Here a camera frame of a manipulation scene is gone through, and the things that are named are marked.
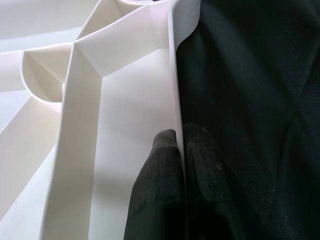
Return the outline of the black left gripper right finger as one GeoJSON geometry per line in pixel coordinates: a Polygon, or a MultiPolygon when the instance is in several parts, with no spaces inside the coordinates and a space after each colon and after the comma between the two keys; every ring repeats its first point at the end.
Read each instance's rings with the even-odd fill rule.
{"type": "Polygon", "coordinates": [[[246,240],[246,224],[235,206],[226,168],[211,134],[187,123],[183,143],[189,239],[246,240]]]}

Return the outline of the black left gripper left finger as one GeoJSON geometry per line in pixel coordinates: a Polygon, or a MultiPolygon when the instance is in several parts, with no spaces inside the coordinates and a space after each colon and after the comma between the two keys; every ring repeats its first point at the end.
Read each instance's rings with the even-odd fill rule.
{"type": "Polygon", "coordinates": [[[132,187],[125,240],[183,240],[186,194],[176,132],[159,132],[132,187]]]}

